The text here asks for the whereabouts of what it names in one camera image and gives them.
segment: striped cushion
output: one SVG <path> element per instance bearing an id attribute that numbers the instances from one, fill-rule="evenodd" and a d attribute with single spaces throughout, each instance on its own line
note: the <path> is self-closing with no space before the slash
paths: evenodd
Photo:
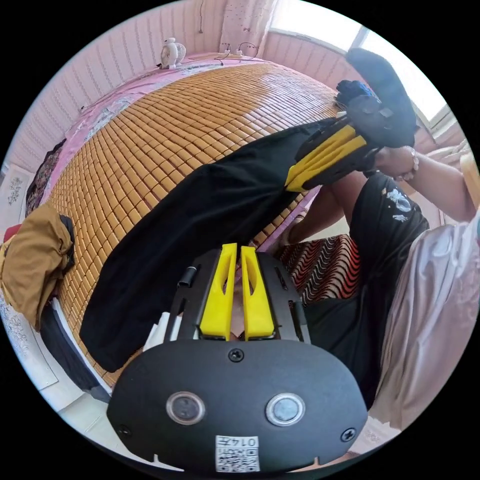
<path id="1" fill-rule="evenodd" d="M 276 257 L 290 274 L 305 306 L 324 299 L 347 299 L 357 291 L 360 257 L 348 235 L 289 245 Z"/>

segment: brown cloth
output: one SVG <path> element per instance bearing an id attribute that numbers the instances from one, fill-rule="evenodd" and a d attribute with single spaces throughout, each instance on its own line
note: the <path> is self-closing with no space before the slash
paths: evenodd
<path id="1" fill-rule="evenodd" d="M 5 301 L 40 330 L 40 317 L 64 277 L 73 240 L 49 204 L 35 209 L 11 238 L 0 270 Z"/>

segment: bracelet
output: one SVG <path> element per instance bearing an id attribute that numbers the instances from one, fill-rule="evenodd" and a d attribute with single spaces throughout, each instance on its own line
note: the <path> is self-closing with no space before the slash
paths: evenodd
<path id="1" fill-rule="evenodd" d="M 393 179 L 396 182 L 409 182 L 413 179 L 416 171 L 419 169 L 419 158 L 417 157 L 417 152 L 413 148 L 410 150 L 410 152 L 411 156 L 413 157 L 413 167 L 410 171 L 394 177 Z"/>

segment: pink curtain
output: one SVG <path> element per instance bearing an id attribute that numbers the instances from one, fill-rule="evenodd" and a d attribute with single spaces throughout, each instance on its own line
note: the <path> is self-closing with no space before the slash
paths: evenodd
<path id="1" fill-rule="evenodd" d="M 219 52 L 231 47 L 231 52 L 243 42 L 258 47 L 259 58 L 262 57 L 267 34 L 279 0 L 228 0 L 223 17 Z M 240 47 L 243 54 L 253 57 L 256 49 L 247 43 Z"/>

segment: hand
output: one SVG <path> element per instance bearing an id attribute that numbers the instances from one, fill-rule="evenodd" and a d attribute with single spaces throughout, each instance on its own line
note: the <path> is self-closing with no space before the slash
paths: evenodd
<path id="1" fill-rule="evenodd" d="M 412 151 L 413 149 L 409 146 L 382 148 L 375 155 L 375 167 L 389 177 L 406 174 L 414 167 Z"/>

